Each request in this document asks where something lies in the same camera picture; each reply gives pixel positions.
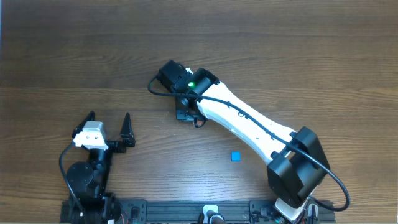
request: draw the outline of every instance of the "tabletop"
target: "tabletop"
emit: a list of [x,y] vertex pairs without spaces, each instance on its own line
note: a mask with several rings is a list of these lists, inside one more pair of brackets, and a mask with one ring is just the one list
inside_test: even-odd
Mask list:
[[[315,131],[352,198],[337,222],[397,221],[398,1],[4,0],[1,29],[0,222],[59,221],[58,157],[91,110],[113,139],[131,114],[136,147],[108,183],[119,198],[275,199],[249,146],[147,91],[170,59]],[[87,155],[72,149],[65,168]],[[344,202],[329,177],[315,196]]]

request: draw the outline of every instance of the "wood grain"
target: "wood grain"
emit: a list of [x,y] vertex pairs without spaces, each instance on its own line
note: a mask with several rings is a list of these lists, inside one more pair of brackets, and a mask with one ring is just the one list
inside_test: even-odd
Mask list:
[[[0,222],[59,221],[58,157],[90,110],[113,139],[131,113],[137,144],[109,179],[118,197],[275,198],[245,143],[214,122],[179,123],[173,99],[147,92],[169,59],[314,130],[351,194],[338,222],[397,221],[397,1],[5,0],[1,38]],[[86,157],[72,150],[65,167]],[[330,178],[315,195],[343,203]]]

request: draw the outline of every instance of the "blue cube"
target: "blue cube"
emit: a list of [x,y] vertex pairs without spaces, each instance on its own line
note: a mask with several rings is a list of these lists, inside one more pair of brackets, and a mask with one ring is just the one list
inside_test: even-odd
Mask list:
[[241,153],[240,152],[231,152],[231,161],[240,161]]

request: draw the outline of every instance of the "robotic arm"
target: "robotic arm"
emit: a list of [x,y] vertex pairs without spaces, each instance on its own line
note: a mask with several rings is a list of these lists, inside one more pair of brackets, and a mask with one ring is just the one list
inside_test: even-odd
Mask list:
[[[151,89],[154,79],[171,93]],[[303,127],[299,132],[266,118],[233,95],[226,85],[209,71],[199,68],[195,73],[173,60],[166,63],[148,86],[156,95],[175,96],[177,119],[198,121],[212,119],[252,147],[267,165],[268,183],[279,197],[275,208],[294,223],[303,213],[307,199],[326,173],[334,178],[346,194],[344,185],[330,171],[328,160],[317,135]],[[290,159],[291,151],[296,152]]]

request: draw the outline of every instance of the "black cable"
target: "black cable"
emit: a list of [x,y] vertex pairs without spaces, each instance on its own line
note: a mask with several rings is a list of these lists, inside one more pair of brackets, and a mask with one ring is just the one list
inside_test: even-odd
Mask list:
[[346,197],[346,203],[344,204],[344,206],[340,207],[340,208],[335,208],[335,207],[330,207],[325,205],[324,203],[321,203],[320,201],[318,201],[317,199],[313,198],[312,199],[319,204],[319,206],[334,211],[334,212],[340,212],[343,210],[346,210],[349,206],[349,204],[351,203],[351,199],[348,193],[347,188],[344,186],[344,184],[342,183],[342,181],[327,167],[325,167],[322,163],[318,162],[316,159],[314,159],[312,156],[308,155],[306,152],[302,151],[301,149],[299,149],[298,147],[292,145],[291,143],[283,140],[282,138],[278,137],[276,134],[274,134],[273,132],[271,132],[270,130],[268,130],[266,127],[264,127],[260,122],[258,122],[256,119],[254,119],[252,116],[250,116],[250,114],[247,114],[244,110],[242,110],[241,108],[235,106],[234,104],[232,104],[231,102],[227,102],[224,100],[220,100],[217,98],[213,98],[213,97],[209,97],[209,96],[201,96],[201,95],[194,95],[194,94],[184,94],[184,93],[159,93],[156,92],[154,90],[151,89],[152,83],[154,82],[154,80],[156,79],[156,77],[154,77],[148,84],[148,91],[150,91],[152,94],[155,94],[157,96],[174,96],[174,97],[186,97],[186,98],[196,98],[196,99],[203,99],[203,100],[211,100],[211,101],[215,101],[215,102],[219,102],[222,104],[227,105],[228,107],[232,107],[234,109],[236,109],[238,111],[238,113],[243,114],[247,119],[250,119],[251,121],[253,121],[256,125],[258,125],[261,129],[263,129],[267,134],[269,134],[271,136],[272,139],[276,139],[279,142],[285,144],[291,151],[301,154],[302,156],[304,156],[305,158],[307,158],[308,160],[310,160],[311,162],[313,162],[314,164],[318,165],[319,167],[321,167],[327,174],[330,175],[330,177],[336,181],[336,183],[341,187],[341,189],[343,190],[343,193]]
[[71,187],[71,185],[69,184],[69,181],[68,181],[68,179],[67,179],[67,175],[65,174],[65,170],[63,169],[63,162],[62,162],[63,156],[64,156],[64,155],[68,152],[68,150],[69,150],[70,148],[72,148],[73,146],[75,146],[75,143],[72,141],[72,142],[69,144],[69,146],[67,146],[67,147],[63,150],[63,152],[61,153],[61,155],[60,155],[60,170],[61,170],[61,173],[62,173],[62,177],[63,177],[63,179],[65,180],[65,183],[67,183],[67,186],[68,186],[68,188],[69,188],[70,195],[72,196],[72,198],[73,198],[74,201],[76,202],[76,205],[77,205],[77,207],[79,208],[80,212],[83,214],[83,218],[84,218],[84,220],[85,220],[85,223],[86,223],[86,224],[90,224],[89,221],[88,221],[88,217],[87,217],[87,214],[86,214],[86,210],[83,208],[83,206],[81,205],[81,203],[80,203],[79,200],[77,199],[75,193],[73,192],[73,189],[72,189],[72,187]]

